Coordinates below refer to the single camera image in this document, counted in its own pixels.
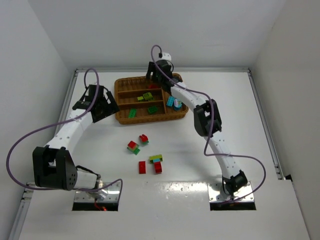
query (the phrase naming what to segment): red lego brick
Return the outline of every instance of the red lego brick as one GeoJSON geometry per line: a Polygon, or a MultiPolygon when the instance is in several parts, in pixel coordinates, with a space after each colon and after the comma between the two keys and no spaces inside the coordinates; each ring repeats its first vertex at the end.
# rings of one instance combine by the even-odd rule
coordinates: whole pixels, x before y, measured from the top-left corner
{"type": "Polygon", "coordinates": [[[144,135],[144,134],[140,135],[139,138],[140,138],[142,143],[148,143],[148,141],[149,141],[148,137],[146,135],[144,135]]]}
{"type": "Polygon", "coordinates": [[[159,89],[160,87],[158,86],[158,85],[156,85],[156,84],[150,84],[149,86],[148,86],[148,89],[159,89]]]}
{"type": "Polygon", "coordinates": [[[137,144],[134,141],[130,141],[129,144],[128,144],[128,147],[131,148],[131,149],[135,149],[136,145],[137,144]]]}
{"type": "Polygon", "coordinates": [[[139,162],[139,174],[146,174],[146,162],[145,161],[139,162]]]}
{"type": "Polygon", "coordinates": [[[157,161],[154,164],[154,171],[156,174],[161,174],[162,173],[162,167],[161,167],[161,162],[157,161]]]}

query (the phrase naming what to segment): woven tray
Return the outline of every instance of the woven tray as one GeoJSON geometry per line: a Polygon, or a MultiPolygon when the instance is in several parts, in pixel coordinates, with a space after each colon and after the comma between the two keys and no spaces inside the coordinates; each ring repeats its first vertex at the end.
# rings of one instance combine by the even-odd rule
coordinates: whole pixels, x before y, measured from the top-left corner
{"type": "MultiPolygon", "coordinates": [[[[182,80],[181,76],[174,73],[173,76],[182,80]]],[[[182,104],[182,108],[175,111],[172,107],[167,107],[167,101],[170,95],[164,92],[160,85],[158,88],[148,89],[150,84],[154,84],[151,80],[147,80],[145,76],[121,78],[114,82],[115,101],[120,111],[115,114],[115,118],[120,124],[141,124],[168,121],[183,118],[188,112],[188,107],[182,104]],[[137,97],[145,93],[151,93],[154,97],[153,101],[139,102],[137,97]],[[156,106],[157,112],[148,113],[148,108],[156,106]],[[135,117],[128,118],[131,109],[136,109],[135,117]]]]}

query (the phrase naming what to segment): yellow lego brick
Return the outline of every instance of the yellow lego brick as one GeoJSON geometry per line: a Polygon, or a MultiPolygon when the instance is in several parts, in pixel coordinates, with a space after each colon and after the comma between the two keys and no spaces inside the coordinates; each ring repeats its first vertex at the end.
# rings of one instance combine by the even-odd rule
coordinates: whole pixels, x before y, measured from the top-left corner
{"type": "Polygon", "coordinates": [[[161,162],[163,161],[161,154],[155,155],[155,156],[150,156],[150,157],[149,157],[149,161],[150,161],[151,164],[154,163],[154,159],[160,159],[161,162]]]}

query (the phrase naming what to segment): white wall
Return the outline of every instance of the white wall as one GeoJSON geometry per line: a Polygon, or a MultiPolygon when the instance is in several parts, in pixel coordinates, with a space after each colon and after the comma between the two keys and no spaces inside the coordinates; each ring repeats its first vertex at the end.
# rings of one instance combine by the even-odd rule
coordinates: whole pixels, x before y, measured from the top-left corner
{"type": "Polygon", "coordinates": [[[146,67],[160,44],[180,67],[248,67],[285,0],[29,0],[71,68],[146,67]]]}
{"type": "MultiPolygon", "coordinates": [[[[6,172],[9,148],[58,120],[70,77],[27,0],[0,0],[0,240],[9,237],[23,192],[6,172]]],[[[32,151],[53,134],[47,130],[18,145],[11,168],[19,180],[34,180],[32,151]]]]}
{"type": "Polygon", "coordinates": [[[253,68],[271,134],[320,239],[320,1],[288,0],[253,68]]]}

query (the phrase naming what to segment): toy block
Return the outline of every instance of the toy block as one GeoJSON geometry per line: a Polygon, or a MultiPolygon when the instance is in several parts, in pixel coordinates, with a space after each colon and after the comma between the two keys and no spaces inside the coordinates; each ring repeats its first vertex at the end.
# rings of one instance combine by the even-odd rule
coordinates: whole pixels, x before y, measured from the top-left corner
{"type": "Polygon", "coordinates": [[[146,145],[149,143],[148,137],[146,135],[142,134],[139,136],[139,138],[143,145],[146,145]]]}
{"type": "Polygon", "coordinates": [[[143,98],[144,98],[144,100],[147,101],[149,99],[152,99],[153,97],[152,97],[151,92],[146,92],[146,93],[143,94],[143,98]]]}
{"type": "Polygon", "coordinates": [[[134,141],[130,141],[128,144],[128,148],[135,149],[136,147],[139,147],[138,144],[136,144],[134,141]]]}
{"type": "Polygon", "coordinates": [[[148,113],[149,114],[154,114],[158,111],[158,108],[156,106],[151,106],[151,107],[148,107],[148,113]]]}
{"type": "Polygon", "coordinates": [[[174,100],[175,100],[175,98],[174,98],[173,96],[170,96],[170,97],[168,98],[168,101],[166,102],[166,105],[167,105],[168,107],[172,107],[172,105],[174,104],[174,100]]]}
{"type": "Polygon", "coordinates": [[[137,155],[140,152],[139,145],[136,144],[134,141],[130,141],[129,142],[129,144],[127,146],[127,149],[129,149],[135,155],[137,155]]]}
{"type": "Polygon", "coordinates": [[[159,159],[160,162],[163,161],[162,155],[159,154],[159,155],[155,155],[155,156],[150,156],[150,157],[149,157],[149,162],[150,162],[151,164],[153,164],[155,159],[159,159]]]}
{"type": "Polygon", "coordinates": [[[139,148],[136,148],[136,149],[133,151],[133,153],[134,153],[135,155],[137,155],[139,152],[140,152],[140,149],[139,149],[139,148]]]}
{"type": "Polygon", "coordinates": [[[176,111],[179,111],[182,107],[182,102],[176,98],[174,101],[173,101],[173,109],[176,110],[176,111]]]}
{"type": "Polygon", "coordinates": [[[148,89],[159,89],[160,87],[158,86],[158,85],[156,85],[156,84],[150,84],[149,86],[148,86],[148,89]]]}
{"type": "Polygon", "coordinates": [[[146,162],[145,161],[139,162],[139,174],[146,174],[146,162]]]}
{"type": "Polygon", "coordinates": [[[134,150],[130,149],[129,147],[127,147],[127,149],[129,149],[131,152],[133,152],[135,155],[137,155],[140,152],[139,148],[135,148],[134,150]]]}
{"type": "Polygon", "coordinates": [[[132,108],[129,112],[128,119],[134,118],[136,116],[136,113],[137,113],[137,109],[132,108]]]}
{"type": "Polygon", "coordinates": [[[162,166],[161,166],[161,162],[156,162],[154,164],[154,171],[156,174],[161,174],[162,173],[162,166]]]}

